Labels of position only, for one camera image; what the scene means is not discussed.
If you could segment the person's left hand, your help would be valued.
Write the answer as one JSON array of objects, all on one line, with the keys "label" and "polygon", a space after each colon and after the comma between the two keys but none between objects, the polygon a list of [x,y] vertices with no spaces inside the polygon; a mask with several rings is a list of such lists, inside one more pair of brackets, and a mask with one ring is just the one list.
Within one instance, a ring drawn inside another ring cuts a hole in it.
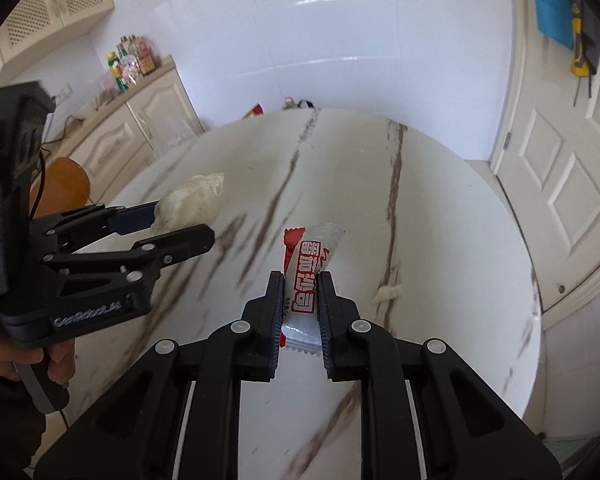
[{"label": "person's left hand", "polygon": [[56,384],[63,385],[76,374],[76,341],[67,341],[51,344],[43,349],[23,349],[18,347],[11,339],[0,336],[0,376],[10,380],[18,380],[16,364],[33,365],[41,363],[48,354],[50,364],[47,367],[48,378]]}]

